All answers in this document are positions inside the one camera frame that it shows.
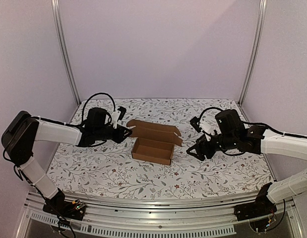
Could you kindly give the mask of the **brown cardboard box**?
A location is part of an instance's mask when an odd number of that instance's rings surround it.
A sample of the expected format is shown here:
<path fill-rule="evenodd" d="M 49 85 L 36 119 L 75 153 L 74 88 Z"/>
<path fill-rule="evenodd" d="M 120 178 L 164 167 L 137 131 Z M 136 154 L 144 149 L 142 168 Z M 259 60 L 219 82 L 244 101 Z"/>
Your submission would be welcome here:
<path fill-rule="evenodd" d="M 169 166 L 176 146 L 182 146 L 181 132 L 174 125 L 163 125 L 132 119 L 126 124 L 136 138 L 132 158 Z"/>

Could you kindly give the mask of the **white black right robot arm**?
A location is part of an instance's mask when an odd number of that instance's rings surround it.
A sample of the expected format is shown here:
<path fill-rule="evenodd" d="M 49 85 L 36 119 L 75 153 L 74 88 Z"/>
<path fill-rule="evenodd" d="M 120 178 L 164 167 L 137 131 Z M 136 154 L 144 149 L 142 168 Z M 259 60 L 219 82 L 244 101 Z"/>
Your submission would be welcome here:
<path fill-rule="evenodd" d="M 280 132 L 261 122 L 242 121 L 234 109 L 220 110 L 215 115 L 220 131 L 214 130 L 202 117 L 193 117 L 191 126 L 203 135 L 187 149 L 187 154 L 200 161 L 212 159 L 216 152 L 226 153 L 238 150 L 239 155 L 274 154 L 293 157 L 307 161 L 307 136 Z M 281 181 L 266 184 L 262 187 L 252 203 L 251 212 L 262 216 L 275 204 L 285 198 L 307 191 L 307 168 Z"/>

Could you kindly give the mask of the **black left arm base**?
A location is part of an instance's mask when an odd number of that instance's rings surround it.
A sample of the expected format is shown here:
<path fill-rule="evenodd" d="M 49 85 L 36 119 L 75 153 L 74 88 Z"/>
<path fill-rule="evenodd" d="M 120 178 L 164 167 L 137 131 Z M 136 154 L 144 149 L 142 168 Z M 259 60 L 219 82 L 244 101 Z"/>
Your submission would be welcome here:
<path fill-rule="evenodd" d="M 48 199 L 43 211 L 60 217 L 82 221 L 85 215 L 87 204 L 79 199 L 65 201 L 64 199 Z"/>

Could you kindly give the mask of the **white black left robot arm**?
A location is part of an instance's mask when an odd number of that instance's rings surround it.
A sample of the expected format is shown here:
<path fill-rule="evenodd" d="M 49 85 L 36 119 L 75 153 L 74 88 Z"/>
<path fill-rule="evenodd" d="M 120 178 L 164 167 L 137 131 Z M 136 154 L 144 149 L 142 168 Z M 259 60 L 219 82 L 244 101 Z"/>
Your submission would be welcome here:
<path fill-rule="evenodd" d="M 91 108 L 81 124 L 72 125 L 20 111 L 1 137 L 2 156 L 49 200 L 49 207 L 57 215 L 64 215 L 68 211 L 68 204 L 63 201 L 64 194 L 34 158 L 34 143 L 47 141 L 81 148 L 97 147 L 108 140 L 122 143 L 132 134 L 130 129 L 118 124 L 124 115 L 123 107 L 112 113 L 102 108 Z"/>

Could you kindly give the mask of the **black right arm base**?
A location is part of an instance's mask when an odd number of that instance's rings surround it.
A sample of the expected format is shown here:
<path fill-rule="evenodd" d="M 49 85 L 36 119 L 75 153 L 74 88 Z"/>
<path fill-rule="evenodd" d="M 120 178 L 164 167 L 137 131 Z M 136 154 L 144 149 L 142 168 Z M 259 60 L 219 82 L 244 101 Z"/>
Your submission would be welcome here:
<path fill-rule="evenodd" d="M 250 203 L 243 203 L 234 207 L 234 215 L 238 221 L 253 219 L 277 211 L 276 205 L 268 202 L 254 201 Z"/>

